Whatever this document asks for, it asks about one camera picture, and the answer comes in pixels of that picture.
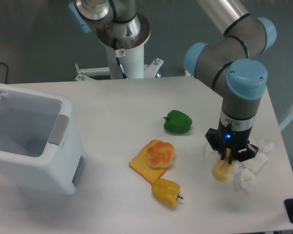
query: yellow bell pepper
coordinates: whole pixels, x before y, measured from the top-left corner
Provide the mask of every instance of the yellow bell pepper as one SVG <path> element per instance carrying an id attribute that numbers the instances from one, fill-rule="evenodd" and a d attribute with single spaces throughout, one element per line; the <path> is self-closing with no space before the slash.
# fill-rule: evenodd
<path id="1" fill-rule="evenodd" d="M 152 193 L 156 199 L 171 208 L 175 208 L 177 206 L 178 198 L 183 199 L 183 197 L 179 196 L 179 184 L 162 178 L 157 179 L 153 183 Z"/>

